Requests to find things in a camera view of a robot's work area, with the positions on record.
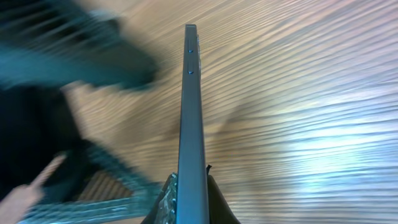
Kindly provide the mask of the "blue smartphone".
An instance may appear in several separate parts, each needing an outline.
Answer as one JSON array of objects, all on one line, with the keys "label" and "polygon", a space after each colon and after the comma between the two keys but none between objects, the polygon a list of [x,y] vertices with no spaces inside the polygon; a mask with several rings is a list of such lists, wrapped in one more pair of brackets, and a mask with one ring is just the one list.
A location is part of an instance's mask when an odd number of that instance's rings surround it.
[{"label": "blue smartphone", "polygon": [[209,222],[201,107],[200,48],[197,26],[187,24],[183,50],[176,223]]}]

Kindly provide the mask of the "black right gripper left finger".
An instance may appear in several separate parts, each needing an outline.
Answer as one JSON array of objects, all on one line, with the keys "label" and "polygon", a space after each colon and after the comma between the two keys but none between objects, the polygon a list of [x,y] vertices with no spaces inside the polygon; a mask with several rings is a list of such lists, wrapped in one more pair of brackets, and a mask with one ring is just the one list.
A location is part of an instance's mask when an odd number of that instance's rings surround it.
[{"label": "black right gripper left finger", "polygon": [[176,224],[177,184],[177,174],[170,174],[152,210],[145,219],[143,219],[141,224]]}]

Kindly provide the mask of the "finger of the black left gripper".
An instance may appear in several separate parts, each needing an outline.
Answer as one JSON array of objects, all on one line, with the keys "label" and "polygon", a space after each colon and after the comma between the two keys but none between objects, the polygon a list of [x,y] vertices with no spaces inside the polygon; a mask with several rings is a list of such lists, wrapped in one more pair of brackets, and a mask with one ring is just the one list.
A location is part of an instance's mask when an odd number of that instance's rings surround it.
[{"label": "finger of the black left gripper", "polygon": [[117,15],[76,1],[1,0],[1,88],[76,81],[142,88],[158,65],[120,29]]}]

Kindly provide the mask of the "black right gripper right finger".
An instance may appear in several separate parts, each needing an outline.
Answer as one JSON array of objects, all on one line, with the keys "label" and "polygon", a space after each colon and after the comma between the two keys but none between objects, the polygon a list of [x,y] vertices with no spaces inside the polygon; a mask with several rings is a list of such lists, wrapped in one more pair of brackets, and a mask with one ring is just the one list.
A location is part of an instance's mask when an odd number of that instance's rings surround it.
[{"label": "black right gripper right finger", "polygon": [[210,224],[240,224],[239,220],[231,211],[215,179],[210,175],[210,169],[211,165],[207,165],[206,174]]}]

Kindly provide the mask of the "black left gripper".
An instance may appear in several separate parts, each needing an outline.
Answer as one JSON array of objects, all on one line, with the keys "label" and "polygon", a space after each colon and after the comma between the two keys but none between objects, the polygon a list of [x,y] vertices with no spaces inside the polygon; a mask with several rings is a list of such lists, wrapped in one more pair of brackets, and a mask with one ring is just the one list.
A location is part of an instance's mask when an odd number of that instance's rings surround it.
[{"label": "black left gripper", "polygon": [[1,197],[31,183],[59,154],[65,160],[21,223],[105,223],[150,213],[160,185],[84,140],[61,90],[1,90]]}]

